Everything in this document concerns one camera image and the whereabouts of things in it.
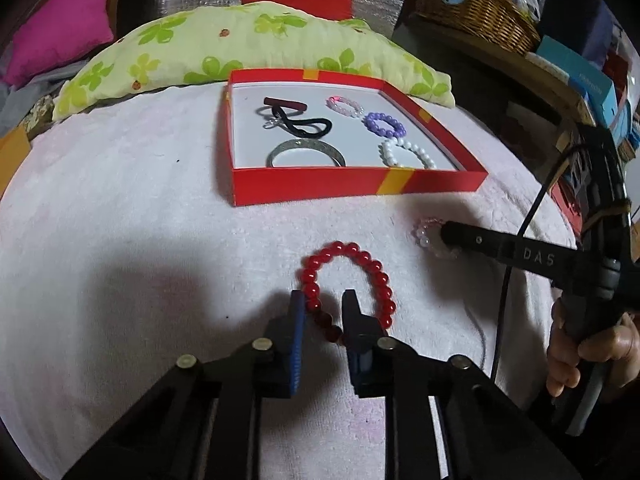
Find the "silver bangle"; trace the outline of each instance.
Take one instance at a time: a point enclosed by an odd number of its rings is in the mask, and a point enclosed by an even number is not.
[[[342,168],[347,165],[342,154],[332,145],[327,144],[326,142],[322,142],[322,140],[291,139],[285,140],[281,144],[278,144],[267,156],[267,168],[273,168],[273,159],[280,155],[282,152],[286,152],[288,150],[299,150],[301,148],[316,150],[316,152],[324,153],[325,155],[328,155],[337,166],[341,166]]]

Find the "red bead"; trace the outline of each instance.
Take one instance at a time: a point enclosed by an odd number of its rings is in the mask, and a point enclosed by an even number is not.
[[[393,291],[388,286],[379,286],[376,288],[376,296],[379,300],[390,300]]]
[[[331,325],[324,329],[324,337],[329,343],[337,343],[342,337],[342,329],[339,326]]]
[[[354,258],[356,254],[358,254],[359,252],[360,252],[360,247],[358,246],[358,244],[354,242],[350,242],[346,244],[344,247],[344,255],[350,258]]]
[[[308,298],[306,300],[306,311],[309,313],[317,312],[322,308],[322,303],[318,298]]]
[[[393,314],[396,311],[396,304],[391,300],[382,301],[382,313]]]
[[[314,314],[314,321],[316,322],[316,325],[318,325],[320,328],[328,328],[331,326],[333,319],[331,317],[331,314],[328,314],[323,310],[318,310]]]
[[[389,282],[389,275],[384,272],[376,272],[373,275],[373,283],[377,286],[386,285]]]
[[[389,314],[382,314],[379,318],[378,321],[380,322],[380,326],[382,328],[389,328],[391,327],[391,325],[393,325],[393,320],[391,319],[391,316]]]
[[[371,254],[367,251],[361,251],[356,254],[354,260],[358,265],[365,267],[371,261]]]
[[[315,254],[313,256],[309,256],[306,259],[306,268],[307,269],[318,270],[321,265],[322,265],[322,262],[320,261],[318,256],[316,256]]]
[[[322,251],[316,254],[316,258],[324,264],[328,264],[333,259],[333,257],[334,256],[329,252],[328,249],[322,249]]]
[[[311,269],[302,269],[302,272],[300,272],[300,281],[302,283],[313,283],[317,277],[318,274]]]
[[[344,244],[336,240],[335,242],[333,242],[331,245],[327,247],[327,250],[333,256],[340,256],[344,252]]]
[[[371,274],[375,274],[376,272],[380,272],[382,270],[382,264],[377,260],[371,260],[369,265],[366,267],[366,271]]]
[[[305,283],[305,286],[302,287],[302,292],[304,292],[308,298],[317,298],[318,294],[320,294],[320,287],[317,283]]]

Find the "red beaded bracelet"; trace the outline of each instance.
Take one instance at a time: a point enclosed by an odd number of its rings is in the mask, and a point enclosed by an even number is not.
[[[306,296],[306,311],[314,316],[316,325],[324,330],[327,341],[335,343],[342,337],[342,329],[333,324],[331,314],[322,310],[322,304],[318,296],[320,287],[316,283],[318,274],[316,271],[334,259],[334,256],[348,256],[355,263],[369,273],[370,280],[374,287],[375,297],[378,300],[378,320],[383,329],[391,327],[393,323],[391,314],[396,311],[396,304],[391,300],[393,292],[388,286],[389,276],[382,272],[382,264],[371,258],[367,251],[361,251],[358,244],[351,242],[333,242],[327,247],[312,254],[306,259],[305,268],[300,273],[300,281],[303,283],[302,291]]]

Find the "human hand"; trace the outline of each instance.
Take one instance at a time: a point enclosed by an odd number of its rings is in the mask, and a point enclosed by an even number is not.
[[[565,387],[575,388],[580,382],[577,365],[580,359],[603,363],[615,361],[602,397],[613,400],[621,388],[640,372],[640,319],[625,312],[622,323],[599,332],[577,345],[564,331],[564,309],[557,300],[551,311],[553,325],[546,350],[548,375],[546,389],[553,397]]]

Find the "wicker basket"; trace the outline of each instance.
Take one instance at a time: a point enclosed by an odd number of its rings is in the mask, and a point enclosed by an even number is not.
[[[415,10],[432,22],[463,30],[521,55],[540,42],[533,24],[511,0],[465,0],[459,5],[417,0]]]

